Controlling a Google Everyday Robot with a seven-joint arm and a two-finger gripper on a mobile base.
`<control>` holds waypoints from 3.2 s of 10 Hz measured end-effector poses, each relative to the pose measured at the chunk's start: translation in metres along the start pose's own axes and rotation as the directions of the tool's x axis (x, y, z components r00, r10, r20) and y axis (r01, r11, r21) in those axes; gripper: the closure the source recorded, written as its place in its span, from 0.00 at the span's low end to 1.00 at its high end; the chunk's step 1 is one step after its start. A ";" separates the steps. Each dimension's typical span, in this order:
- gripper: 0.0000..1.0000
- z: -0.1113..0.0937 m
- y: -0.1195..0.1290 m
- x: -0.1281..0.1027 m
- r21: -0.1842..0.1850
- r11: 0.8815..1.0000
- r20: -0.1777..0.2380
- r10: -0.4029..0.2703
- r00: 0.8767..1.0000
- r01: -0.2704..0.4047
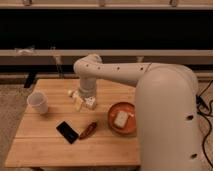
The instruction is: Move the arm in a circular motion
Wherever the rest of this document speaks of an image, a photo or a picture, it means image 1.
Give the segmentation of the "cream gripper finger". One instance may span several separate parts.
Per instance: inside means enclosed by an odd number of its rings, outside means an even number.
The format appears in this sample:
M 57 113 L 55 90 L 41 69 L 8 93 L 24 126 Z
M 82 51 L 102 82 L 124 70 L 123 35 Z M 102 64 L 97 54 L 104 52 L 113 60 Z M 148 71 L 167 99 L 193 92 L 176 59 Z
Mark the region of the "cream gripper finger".
M 77 111 L 81 110 L 82 104 L 83 104 L 83 100 L 82 98 L 79 96 L 79 93 L 77 90 L 73 91 L 73 90 L 69 90 L 68 91 L 68 96 L 74 101 L 74 106 L 75 109 Z
M 85 106 L 90 110 L 94 110 L 97 106 L 96 98 L 95 97 L 86 98 Z

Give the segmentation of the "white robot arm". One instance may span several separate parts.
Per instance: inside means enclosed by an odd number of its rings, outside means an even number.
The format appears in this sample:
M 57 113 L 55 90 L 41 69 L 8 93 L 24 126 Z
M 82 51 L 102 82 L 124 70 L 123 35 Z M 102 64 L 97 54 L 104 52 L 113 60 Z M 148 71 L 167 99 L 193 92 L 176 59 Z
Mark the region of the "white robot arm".
M 183 66 L 104 64 L 97 54 L 74 63 L 82 97 L 96 93 L 98 78 L 135 88 L 141 171 L 202 171 L 197 119 L 198 80 Z

